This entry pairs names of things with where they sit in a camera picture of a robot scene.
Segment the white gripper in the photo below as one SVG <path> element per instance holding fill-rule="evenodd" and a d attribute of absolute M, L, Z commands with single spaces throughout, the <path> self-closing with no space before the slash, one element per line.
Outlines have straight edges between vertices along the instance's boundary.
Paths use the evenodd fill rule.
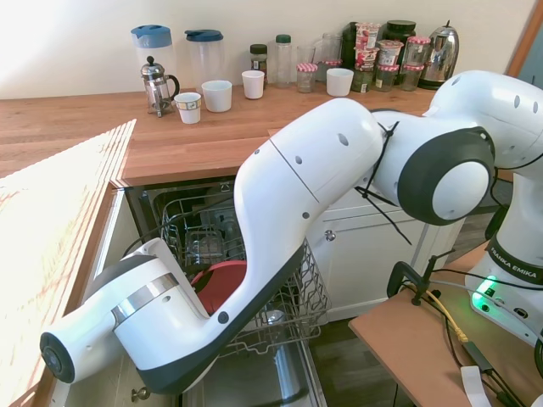
<path fill-rule="evenodd" d="M 84 309 L 142 309 L 154 301 L 188 307 L 188 280 L 161 239 L 109 265 L 93 280 Z"/>

